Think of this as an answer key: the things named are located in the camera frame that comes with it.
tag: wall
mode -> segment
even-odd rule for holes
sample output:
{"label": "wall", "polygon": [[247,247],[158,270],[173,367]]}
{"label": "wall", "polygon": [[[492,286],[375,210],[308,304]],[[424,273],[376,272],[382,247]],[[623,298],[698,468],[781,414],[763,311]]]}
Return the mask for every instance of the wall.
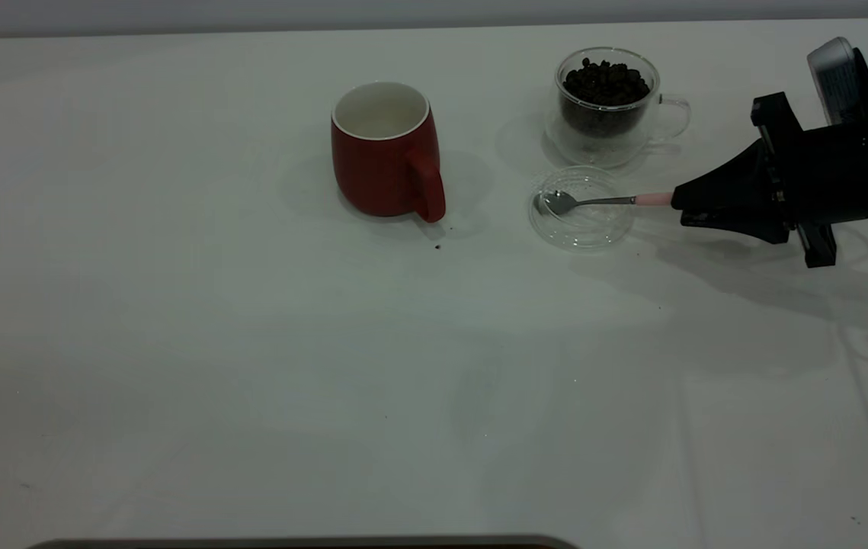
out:
{"label": "wall", "polygon": [[868,0],[0,0],[0,36],[868,17]]}

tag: glass cup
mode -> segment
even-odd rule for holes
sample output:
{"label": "glass cup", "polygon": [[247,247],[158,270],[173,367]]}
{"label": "glass cup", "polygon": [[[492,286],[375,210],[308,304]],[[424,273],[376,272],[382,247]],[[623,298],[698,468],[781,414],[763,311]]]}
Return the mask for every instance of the glass cup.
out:
{"label": "glass cup", "polygon": [[[636,70],[650,88],[631,104],[593,104],[576,98],[565,89],[571,70],[583,69],[583,59],[590,63],[625,63]],[[649,60],[638,53],[620,48],[590,48],[567,56],[556,70],[549,104],[546,106],[546,135],[559,152],[572,162],[601,168],[619,166],[632,160],[647,143],[674,139],[691,122],[691,105],[683,98],[661,93],[661,77]],[[661,104],[674,105],[684,111],[684,122],[677,131],[662,134],[657,128]]]}

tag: coffee bean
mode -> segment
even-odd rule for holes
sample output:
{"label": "coffee bean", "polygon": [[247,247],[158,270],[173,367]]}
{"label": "coffee bean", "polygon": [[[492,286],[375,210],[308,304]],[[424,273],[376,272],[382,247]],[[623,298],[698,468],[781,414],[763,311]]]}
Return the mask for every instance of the coffee bean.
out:
{"label": "coffee bean", "polygon": [[[610,63],[602,59],[597,64],[586,58],[582,65],[582,69],[570,70],[562,83],[567,93],[577,100],[602,107],[619,107],[636,103],[650,93],[640,71],[630,69],[626,63]],[[623,134],[637,125],[642,115],[642,108],[599,111],[562,99],[565,121],[584,135],[595,138]]]}

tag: red mug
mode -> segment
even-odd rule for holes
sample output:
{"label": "red mug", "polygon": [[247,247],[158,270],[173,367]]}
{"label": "red mug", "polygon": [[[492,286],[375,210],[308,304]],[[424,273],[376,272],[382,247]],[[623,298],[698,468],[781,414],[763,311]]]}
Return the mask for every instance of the red mug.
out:
{"label": "red mug", "polygon": [[396,82],[350,90],[332,109],[332,166],[339,188],[374,216],[444,216],[444,183],[431,104]]}

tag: glass cup handle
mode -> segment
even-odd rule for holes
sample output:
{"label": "glass cup handle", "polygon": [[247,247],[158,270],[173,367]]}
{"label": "glass cup handle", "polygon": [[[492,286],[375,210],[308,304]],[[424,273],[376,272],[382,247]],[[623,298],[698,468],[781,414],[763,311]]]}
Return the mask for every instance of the glass cup handle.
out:
{"label": "glass cup handle", "polygon": [[660,103],[674,105],[674,107],[680,108],[682,111],[684,111],[684,122],[681,123],[681,128],[678,128],[675,132],[671,132],[667,135],[651,136],[650,143],[662,143],[665,140],[674,139],[676,136],[684,134],[684,130],[686,130],[689,125],[691,125],[691,104],[689,104],[688,101],[685,100],[685,98],[673,96],[670,94],[661,94]]}

